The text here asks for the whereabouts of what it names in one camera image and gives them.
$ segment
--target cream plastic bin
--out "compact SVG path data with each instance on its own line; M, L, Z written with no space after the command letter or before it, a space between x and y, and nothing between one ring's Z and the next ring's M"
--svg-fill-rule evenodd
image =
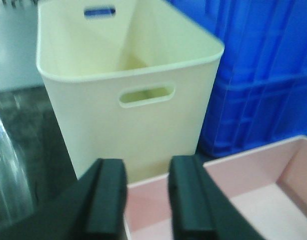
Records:
M204 164L244 218L267 240L307 240L307 137L297 136ZM130 184L129 240L172 240L168 175Z
M36 65L77 177L118 158L134 182L193 154L223 51L161 0L39 2Z

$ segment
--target bin rim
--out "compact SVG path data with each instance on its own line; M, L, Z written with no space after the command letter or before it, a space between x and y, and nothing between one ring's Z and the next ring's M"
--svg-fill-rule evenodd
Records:
M118 71L112 71L112 72L104 72L104 73L96 73L96 74L87 74L87 75L80 75L80 76L61 76L59 74L53 74L48 71L46 71L41 64L41 56L42 56L42 35L41 35L41 26L42 19L41 19L41 6L46 4L45 1L42 1L38 4L38 20L37 20L37 44L36 44L36 68L39 71L39 73L49 79L60 83L87 83L87 82L95 82L99 80L107 80L107 79L114 79L114 78L124 78L124 77L130 77L130 76L139 76L139 75L145 75L145 74L151 74L156 72L165 72L170 70L176 70L176 69L182 69L192 66L198 66L198 65L204 65L208 63L212 63L216 60L219 60L225 50L224 43L212 35L211 33L207 32L211 38L214 39L219 44L219 52L210 56L206 57L200 57L192 60L185 60L180 62L174 62L174 63L168 63L168 64L162 64L162 65L155 65L155 66L147 66L142 68L135 68L135 69L128 69L128 70L118 70Z

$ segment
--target crate handle slot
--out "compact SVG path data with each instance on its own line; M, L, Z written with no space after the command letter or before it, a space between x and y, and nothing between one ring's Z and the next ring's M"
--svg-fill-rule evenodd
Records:
M123 108L137 107L170 100L175 94L174 85L159 85L131 89L119 96L119 104Z
M116 8L114 6L91 7L91 8L86 8L84 10L84 16L87 19L113 17L115 14L116 14Z

